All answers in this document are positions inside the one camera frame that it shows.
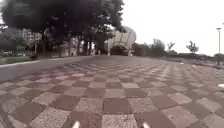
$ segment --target gray paving tile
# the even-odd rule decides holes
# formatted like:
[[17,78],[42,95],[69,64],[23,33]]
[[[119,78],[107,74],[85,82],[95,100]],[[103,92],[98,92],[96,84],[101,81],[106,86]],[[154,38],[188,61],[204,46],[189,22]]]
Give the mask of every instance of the gray paving tile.
[[84,92],[86,91],[86,88],[81,88],[81,87],[70,87],[68,88],[64,94],[68,96],[77,96],[81,97],[83,96]]
[[138,128],[134,115],[103,115],[102,128]]
[[71,112],[55,108],[47,108],[31,123],[33,128],[62,128]]
[[124,98],[123,89],[106,89],[105,98]]
[[162,111],[176,128],[186,128],[198,121],[198,119],[186,109],[176,106]]
[[123,88],[139,88],[136,83],[122,83]]
[[181,93],[168,94],[168,96],[172,100],[176,101],[178,104],[185,104],[185,103],[189,103],[192,101],[189,97],[187,97]]
[[7,100],[6,102],[4,102],[2,104],[2,108],[5,112],[12,113],[18,107],[24,105],[27,102],[28,102],[28,100],[26,100],[26,99],[15,97],[13,99],[10,99],[10,100]]
[[196,102],[212,112],[215,112],[215,110],[220,109],[222,107],[220,104],[207,98],[198,99]]
[[203,122],[209,128],[223,128],[224,126],[224,119],[216,114],[211,114],[210,116],[206,117]]
[[135,113],[157,110],[149,98],[129,98],[128,100]]
[[97,98],[81,98],[76,107],[75,111],[78,112],[91,112],[101,113],[103,109],[103,100]]
[[49,105],[53,101],[55,101],[58,96],[60,96],[60,95],[56,94],[56,93],[45,92],[45,93],[41,94],[40,96],[34,98],[33,102],[36,102],[36,103],[39,103],[42,105]]

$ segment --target street lamp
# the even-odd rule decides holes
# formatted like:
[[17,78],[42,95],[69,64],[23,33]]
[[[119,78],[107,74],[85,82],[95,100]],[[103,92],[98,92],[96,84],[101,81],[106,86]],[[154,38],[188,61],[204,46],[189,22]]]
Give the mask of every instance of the street lamp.
[[219,55],[220,55],[220,31],[221,31],[221,28],[217,28],[218,32],[219,32]]

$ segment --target tall building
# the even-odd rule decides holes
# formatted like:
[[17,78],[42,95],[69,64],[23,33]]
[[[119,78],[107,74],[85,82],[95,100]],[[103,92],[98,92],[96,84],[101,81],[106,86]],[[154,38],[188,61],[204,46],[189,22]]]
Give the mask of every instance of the tall building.
[[20,30],[19,35],[22,36],[27,43],[34,43],[35,41],[39,41],[42,37],[40,33],[34,33],[26,29]]

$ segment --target sky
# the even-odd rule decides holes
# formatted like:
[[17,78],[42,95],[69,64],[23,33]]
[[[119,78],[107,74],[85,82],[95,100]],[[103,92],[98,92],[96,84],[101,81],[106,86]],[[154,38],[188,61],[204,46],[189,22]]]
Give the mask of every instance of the sky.
[[224,53],[223,0],[124,0],[122,24],[137,33],[138,43],[176,43],[173,50],[189,52],[189,41],[199,46],[199,54]]

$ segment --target tree trunk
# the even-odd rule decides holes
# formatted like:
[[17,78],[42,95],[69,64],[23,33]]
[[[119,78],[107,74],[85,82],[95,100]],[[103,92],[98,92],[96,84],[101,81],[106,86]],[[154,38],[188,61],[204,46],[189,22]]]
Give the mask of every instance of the tree trunk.
[[89,55],[91,55],[91,51],[92,51],[92,42],[89,42],[89,49],[88,49]]
[[84,46],[83,46],[83,53],[84,53],[84,55],[88,55],[87,51],[88,51],[88,42],[85,41],[84,42]]
[[80,41],[78,42],[78,45],[77,45],[77,55],[79,56],[80,55]]

